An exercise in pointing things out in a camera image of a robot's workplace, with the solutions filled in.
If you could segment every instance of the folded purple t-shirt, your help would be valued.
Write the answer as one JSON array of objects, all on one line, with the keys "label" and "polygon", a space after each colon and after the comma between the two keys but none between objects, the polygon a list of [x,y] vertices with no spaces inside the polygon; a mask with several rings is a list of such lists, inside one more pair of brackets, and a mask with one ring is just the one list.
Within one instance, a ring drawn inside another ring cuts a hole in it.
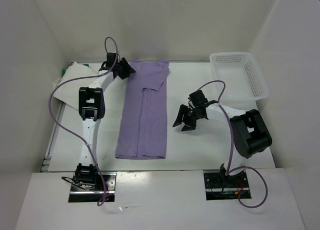
[{"label": "folded purple t-shirt", "polygon": [[130,61],[116,158],[164,159],[167,150],[169,63]]}]

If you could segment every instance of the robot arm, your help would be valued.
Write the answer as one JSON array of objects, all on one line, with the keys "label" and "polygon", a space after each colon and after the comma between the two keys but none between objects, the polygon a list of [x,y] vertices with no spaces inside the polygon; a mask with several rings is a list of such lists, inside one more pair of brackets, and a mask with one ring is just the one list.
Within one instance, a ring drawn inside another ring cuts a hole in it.
[{"label": "robot arm", "polygon": [[[97,140],[98,129],[101,119],[105,115],[104,91],[113,82],[114,77],[112,72],[107,70],[101,71],[103,76],[94,80],[94,82],[86,88],[81,88],[79,91],[79,103],[81,99],[86,99],[86,107],[81,106],[81,113],[83,125],[83,138],[91,147],[92,153],[97,161]],[[79,161],[82,165],[95,165],[85,144],[82,146],[81,157]]]},{"label": "robot arm", "polygon": [[[232,126],[234,148],[230,169],[245,166],[253,154],[264,151],[272,144],[269,131],[259,113],[253,109],[243,111],[223,106]],[[182,131],[194,130],[198,119],[211,119],[228,124],[225,114],[217,101],[208,101],[203,92],[198,90],[189,95],[188,106],[181,105],[173,127],[184,122]],[[222,165],[222,171],[227,169],[229,160]],[[230,176],[239,174],[242,170],[231,172]]]},{"label": "robot arm", "polygon": [[[99,70],[100,77],[96,78],[88,87],[81,87],[79,89],[79,115],[82,118],[83,138],[90,146],[96,163],[98,162],[98,129],[101,119],[105,116],[106,112],[104,91],[117,76],[121,79],[126,79],[133,73],[135,73],[135,70],[130,67],[124,58],[119,60],[116,53],[108,53],[107,61],[102,64]],[[83,144],[79,164],[74,176],[78,183],[97,185],[98,173],[95,162],[86,144]]]}]

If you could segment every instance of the red wire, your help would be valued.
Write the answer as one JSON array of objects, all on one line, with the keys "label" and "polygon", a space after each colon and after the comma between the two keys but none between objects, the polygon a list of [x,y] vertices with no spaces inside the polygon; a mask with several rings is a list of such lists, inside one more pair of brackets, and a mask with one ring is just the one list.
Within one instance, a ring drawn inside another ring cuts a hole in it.
[{"label": "red wire", "polygon": [[244,188],[245,188],[244,185],[242,184],[242,182],[241,182],[239,179],[238,179],[237,181],[240,183],[240,185],[241,185],[241,187],[242,187],[241,191],[243,191]]}]

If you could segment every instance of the white plastic basket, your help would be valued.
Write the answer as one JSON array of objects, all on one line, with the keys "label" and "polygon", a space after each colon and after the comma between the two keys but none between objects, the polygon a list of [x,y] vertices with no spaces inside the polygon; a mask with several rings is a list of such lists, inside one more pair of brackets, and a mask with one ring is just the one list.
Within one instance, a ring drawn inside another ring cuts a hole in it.
[{"label": "white plastic basket", "polygon": [[225,52],[210,55],[213,74],[226,84],[222,100],[248,101],[265,99],[269,89],[258,63],[248,52]]}]

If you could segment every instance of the white platform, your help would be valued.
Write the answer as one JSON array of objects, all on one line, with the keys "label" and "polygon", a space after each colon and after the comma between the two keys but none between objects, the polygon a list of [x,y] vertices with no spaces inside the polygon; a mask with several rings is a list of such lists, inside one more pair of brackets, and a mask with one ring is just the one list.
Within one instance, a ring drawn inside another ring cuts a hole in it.
[{"label": "white platform", "polygon": [[[237,200],[206,201],[202,171],[120,172],[115,202],[68,203],[70,184],[61,176],[32,175],[16,230],[304,230],[284,169],[261,169],[269,188],[266,203],[246,209]],[[264,186],[247,171],[251,200],[263,199]]]},{"label": "white platform", "polygon": [[[101,64],[90,64],[99,69]],[[187,104],[188,96],[204,83],[214,80],[210,63],[170,63],[167,78],[167,152],[164,160],[123,160],[115,158],[122,110],[124,106],[126,81],[117,78],[104,92],[106,114],[101,121],[97,158],[103,171],[153,171],[153,170],[205,170],[218,169],[229,156],[230,133],[227,126],[215,121],[199,120],[197,128],[181,132],[181,127],[172,128],[179,106]],[[203,91],[208,100],[217,99],[215,84]],[[256,103],[232,103],[231,107],[250,110]],[[82,120],[78,112],[66,106],[61,123],[82,134]],[[49,171],[74,171],[81,155],[82,142],[78,138],[57,128],[50,148]],[[271,151],[254,155],[249,166],[274,168]]]}]

